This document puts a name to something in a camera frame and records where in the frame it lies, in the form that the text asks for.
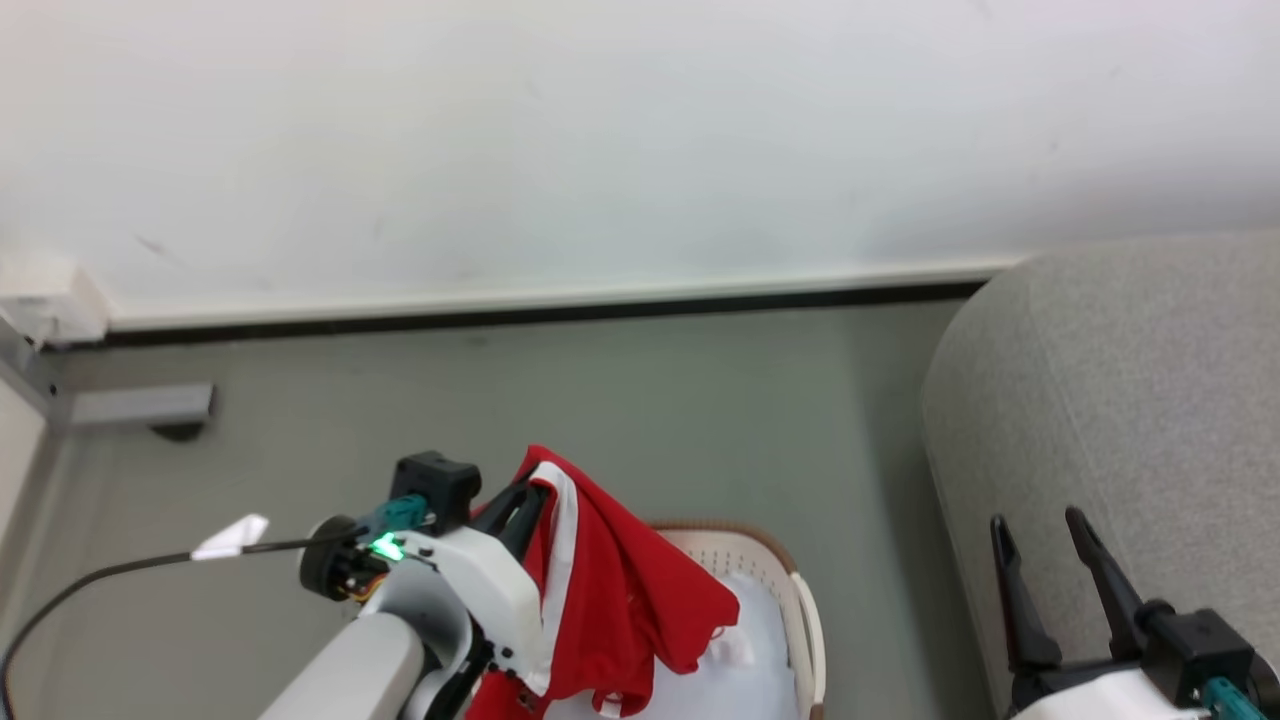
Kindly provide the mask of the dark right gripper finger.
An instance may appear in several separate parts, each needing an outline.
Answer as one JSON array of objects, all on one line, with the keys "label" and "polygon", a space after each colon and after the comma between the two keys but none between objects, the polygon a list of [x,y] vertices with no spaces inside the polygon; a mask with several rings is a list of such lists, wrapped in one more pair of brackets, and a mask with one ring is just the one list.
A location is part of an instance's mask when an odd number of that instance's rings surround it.
[{"label": "dark right gripper finger", "polygon": [[1004,515],[989,520],[989,538],[1010,673],[1042,673],[1062,662],[1059,643],[1044,630],[1021,577],[1021,555]]},{"label": "dark right gripper finger", "polygon": [[1076,556],[1093,578],[1110,629],[1108,650],[1112,660],[1139,660],[1146,648],[1146,634],[1137,624],[1137,612],[1144,601],[1106,548],[1084,511],[1076,506],[1068,506],[1065,521]]}]

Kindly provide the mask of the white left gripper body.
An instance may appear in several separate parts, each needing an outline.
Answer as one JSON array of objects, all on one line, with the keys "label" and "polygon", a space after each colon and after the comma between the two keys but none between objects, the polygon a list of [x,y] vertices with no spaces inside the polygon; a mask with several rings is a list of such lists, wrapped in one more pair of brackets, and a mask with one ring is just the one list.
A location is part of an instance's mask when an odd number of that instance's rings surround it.
[{"label": "white left gripper body", "polygon": [[460,528],[443,537],[398,530],[384,536],[393,566],[384,610],[407,624],[424,657],[433,652],[457,673],[472,642],[499,670],[536,679],[547,657],[541,601],[532,578],[492,536]]}]

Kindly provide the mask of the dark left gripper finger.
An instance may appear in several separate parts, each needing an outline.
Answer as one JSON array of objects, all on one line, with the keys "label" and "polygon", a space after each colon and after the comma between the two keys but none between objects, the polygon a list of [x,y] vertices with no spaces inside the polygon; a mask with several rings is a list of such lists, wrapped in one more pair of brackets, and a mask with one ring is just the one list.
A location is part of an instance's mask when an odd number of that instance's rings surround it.
[{"label": "dark left gripper finger", "polygon": [[524,487],[498,533],[498,539],[520,562],[529,553],[530,544],[538,533],[547,498],[550,491],[545,487]]},{"label": "dark left gripper finger", "polygon": [[507,486],[474,514],[470,527],[492,537],[517,537],[522,527],[518,516],[529,502],[529,483]]}]

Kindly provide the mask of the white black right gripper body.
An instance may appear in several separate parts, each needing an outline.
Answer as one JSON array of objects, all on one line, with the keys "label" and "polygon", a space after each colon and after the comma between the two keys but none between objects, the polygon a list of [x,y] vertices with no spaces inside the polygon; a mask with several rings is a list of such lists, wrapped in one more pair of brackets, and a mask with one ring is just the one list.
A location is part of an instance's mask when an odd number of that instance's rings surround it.
[{"label": "white black right gripper body", "polygon": [[1140,660],[1011,708],[1011,719],[1275,719],[1277,673],[1212,609],[1149,601]]}]

